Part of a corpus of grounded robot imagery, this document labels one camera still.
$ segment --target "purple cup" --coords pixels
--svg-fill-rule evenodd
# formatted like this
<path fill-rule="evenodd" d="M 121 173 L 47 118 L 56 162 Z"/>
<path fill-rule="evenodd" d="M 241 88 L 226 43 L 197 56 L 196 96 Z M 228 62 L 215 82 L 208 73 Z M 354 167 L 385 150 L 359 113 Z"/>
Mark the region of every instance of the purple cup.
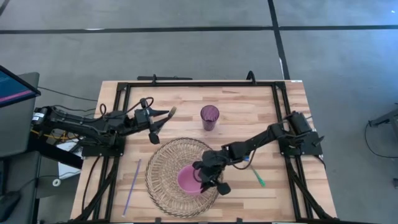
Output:
<path fill-rule="evenodd" d="M 193 175 L 197 180 L 201 180 L 199 170 L 195 170 L 192 165 L 182 168 L 177 176 L 178 186 L 189 195 L 200 195 L 201 183 L 197 182 Z"/>
<path fill-rule="evenodd" d="M 216 126 L 217 119 L 220 117 L 220 112 L 218 111 L 217 107 L 213 105 L 207 105 L 201 109 L 200 117 L 203 128 L 206 131 L 211 131 Z"/>

